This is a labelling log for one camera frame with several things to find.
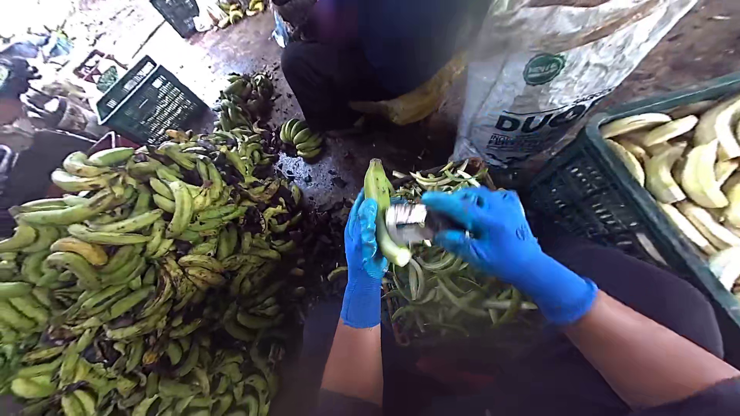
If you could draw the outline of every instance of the blue rubber glove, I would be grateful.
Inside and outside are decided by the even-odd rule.
[[[573,323],[591,308],[596,284],[542,252],[516,192],[426,192],[421,201],[470,233],[445,230],[434,239],[436,244],[530,295],[549,321]]]
[[[365,199],[361,190],[344,227],[344,254],[347,256],[347,287],[340,317],[352,328],[380,324],[380,285],[388,271],[388,259],[375,241],[377,202]]]

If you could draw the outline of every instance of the forearm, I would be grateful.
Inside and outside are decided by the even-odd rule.
[[[357,329],[339,320],[321,388],[383,405],[380,325]]]
[[[565,334],[634,409],[681,400],[740,376],[731,365],[604,292],[583,318],[565,327]]]

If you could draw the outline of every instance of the black sleeve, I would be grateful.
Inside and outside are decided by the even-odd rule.
[[[383,410],[375,403],[325,389],[319,391],[319,403],[314,411],[314,416],[381,416],[382,414]]]
[[[684,400],[634,412],[630,416],[724,416],[740,409],[740,378],[731,378]]]

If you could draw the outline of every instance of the person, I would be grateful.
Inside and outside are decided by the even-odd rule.
[[[557,330],[505,364],[486,390],[437,400],[421,414],[737,414],[740,372],[722,360],[713,310],[687,282],[560,232],[536,238],[513,191],[427,192],[422,202],[469,231],[442,231],[435,244],[513,284]],[[345,230],[349,276],[316,415],[383,413],[386,260],[376,215],[377,203],[360,192]]]
[[[314,131],[351,129],[350,101],[411,92],[468,46],[491,0],[318,0],[289,43],[285,79]]]

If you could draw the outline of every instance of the blue glove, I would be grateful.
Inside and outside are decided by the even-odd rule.
[[[596,284],[542,252],[516,192],[426,192],[421,201],[469,231],[442,231],[436,244],[530,295],[549,321],[573,323],[591,308]]]
[[[375,241],[377,202],[365,199],[361,190],[344,227],[344,254],[347,256],[347,287],[340,317],[352,328],[380,324],[380,285],[388,270],[388,259]]]

